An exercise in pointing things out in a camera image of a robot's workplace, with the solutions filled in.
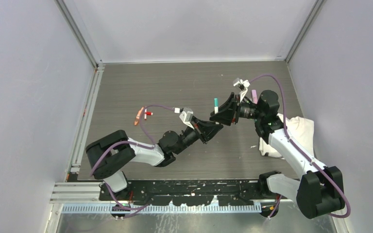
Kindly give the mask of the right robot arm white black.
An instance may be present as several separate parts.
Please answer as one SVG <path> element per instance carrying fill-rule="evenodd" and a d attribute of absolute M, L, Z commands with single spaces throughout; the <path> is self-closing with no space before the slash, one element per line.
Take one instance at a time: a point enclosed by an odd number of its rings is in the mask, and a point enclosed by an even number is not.
<path fill-rule="evenodd" d="M 278 116 L 280 104 L 274 91 L 263 91 L 257 103 L 248 98 L 240 100 L 231 93 L 228 100 L 210 114 L 210 120 L 230 126 L 239 119 L 253 119 L 259 138 L 277 150 L 296 172 L 299 179 L 291 179 L 278 171 L 259 176 L 259 195 L 270 199 L 282 195 L 298 205 L 308 219 L 342 210 L 346 206 L 342 172 L 328 167 L 312 157 L 296 142 L 287 126 Z"/>

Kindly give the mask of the pink highlighter pen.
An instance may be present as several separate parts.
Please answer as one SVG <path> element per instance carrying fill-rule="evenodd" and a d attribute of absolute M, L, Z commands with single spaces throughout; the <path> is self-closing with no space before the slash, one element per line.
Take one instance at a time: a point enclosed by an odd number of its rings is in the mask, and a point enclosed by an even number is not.
<path fill-rule="evenodd" d="M 258 98 L 257 98 L 257 92 L 256 92 L 256 90 L 253 89 L 251 91 L 251 96 L 252 96 L 253 103 L 257 103 Z"/>

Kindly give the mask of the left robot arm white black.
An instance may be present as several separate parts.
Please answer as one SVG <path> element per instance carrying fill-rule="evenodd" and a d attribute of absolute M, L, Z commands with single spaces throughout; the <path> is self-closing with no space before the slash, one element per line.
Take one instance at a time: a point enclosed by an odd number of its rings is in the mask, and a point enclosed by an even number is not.
<path fill-rule="evenodd" d="M 180 134 L 167 131 L 157 144 L 141 143 L 129 138 L 124 130 L 115 131 L 91 144 L 85 151 L 92 167 L 91 176 L 102 180 L 117 200 L 130 194 L 128 181 L 121 170 L 129 162 L 165 167 L 175 161 L 175 156 L 196 141 L 206 144 L 223 125 L 192 118 L 192 126 Z"/>

